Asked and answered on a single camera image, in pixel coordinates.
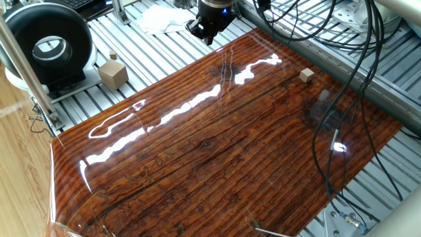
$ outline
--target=keyboard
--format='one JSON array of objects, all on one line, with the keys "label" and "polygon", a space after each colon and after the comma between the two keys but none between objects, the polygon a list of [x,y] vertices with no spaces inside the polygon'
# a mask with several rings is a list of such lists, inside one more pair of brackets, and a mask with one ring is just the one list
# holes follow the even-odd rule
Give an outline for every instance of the keyboard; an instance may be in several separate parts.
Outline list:
[{"label": "keyboard", "polygon": [[59,1],[73,8],[76,12],[79,12],[80,10],[84,9],[85,7],[90,5],[90,3],[96,0],[59,0]]}]

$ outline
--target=metal pole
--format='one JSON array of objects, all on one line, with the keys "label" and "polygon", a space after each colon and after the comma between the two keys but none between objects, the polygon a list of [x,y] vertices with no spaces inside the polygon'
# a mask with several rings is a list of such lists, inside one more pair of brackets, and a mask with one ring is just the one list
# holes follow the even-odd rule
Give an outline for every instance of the metal pole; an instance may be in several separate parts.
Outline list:
[{"label": "metal pole", "polygon": [[3,16],[0,17],[0,44],[5,50],[7,56],[12,61],[14,67],[17,69],[20,77],[26,82],[32,95],[34,95],[41,110],[53,122],[53,125],[62,126],[57,112],[53,104],[50,102],[48,95],[39,83],[38,77],[29,64],[27,58],[22,52],[18,42],[14,38],[11,29],[7,26]]},{"label": "metal pole", "polygon": [[421,236],[421,186],[405,198],[380,224],[366,237]]},{"label": "metal pole", "polygon": [[112,0],[112,7],[114,7],[113,13],[117,17],[117,19],[123,24],[129,24],[130,20],[126,16],[126,12],[124,11],[124,5],[122,0]]},{"label": "metal pole", "polygon": [[403,18],[421,27],[421,1],[419,0],[375,0]]}]

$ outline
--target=robotic arm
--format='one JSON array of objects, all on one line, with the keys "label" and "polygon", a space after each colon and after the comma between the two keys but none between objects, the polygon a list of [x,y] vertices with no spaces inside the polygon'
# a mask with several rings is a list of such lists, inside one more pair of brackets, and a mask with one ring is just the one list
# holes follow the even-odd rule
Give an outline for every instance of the robotic arm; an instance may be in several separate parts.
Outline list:
[{"label": "robotic arm", "polygon": [[[236,18],[233,5],[237,0],[198,0],[199,12],[186,28],[194,36],[212,44],[218,32],[222,32]],[[259,11],[270,8],[270,0],[257,0]]]}]

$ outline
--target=white cloth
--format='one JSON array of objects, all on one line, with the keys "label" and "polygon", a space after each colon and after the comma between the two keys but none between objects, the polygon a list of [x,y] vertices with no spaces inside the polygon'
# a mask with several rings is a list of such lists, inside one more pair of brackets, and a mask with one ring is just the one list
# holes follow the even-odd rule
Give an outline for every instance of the white cloth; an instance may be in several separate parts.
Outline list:
[{"label": "white cloth", "polygon": [[162,34],[185,30],[184,24],[194,18],[195,16],[187,10],[153,5],[136,23],[148,34]]}]

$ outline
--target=small wooden cube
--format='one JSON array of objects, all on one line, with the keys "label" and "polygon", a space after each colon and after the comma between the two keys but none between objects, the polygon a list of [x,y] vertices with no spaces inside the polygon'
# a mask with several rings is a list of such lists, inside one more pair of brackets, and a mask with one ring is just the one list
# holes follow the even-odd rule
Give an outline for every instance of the small wooden cube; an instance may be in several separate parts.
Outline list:
[{"label": "small wooden cube", "polygon": [[116,90],[129,80],[126,66],[112,59],[98,68],[98,73],[106,86]]},{"label": "small wooden cube", "polygon": [[116,53],[116,51],[114,51],[114,50],[111,50],[110,51],[110,59],[114,59],[114,60],[117,59],[117,53]]},{"label": "small wooden cube", "polygon": [[314,72],[310,70],[309,68],[306,68],[301,71],[300,73],[300,79],[303,80],[303,82],[310,82],[314,77]]}]

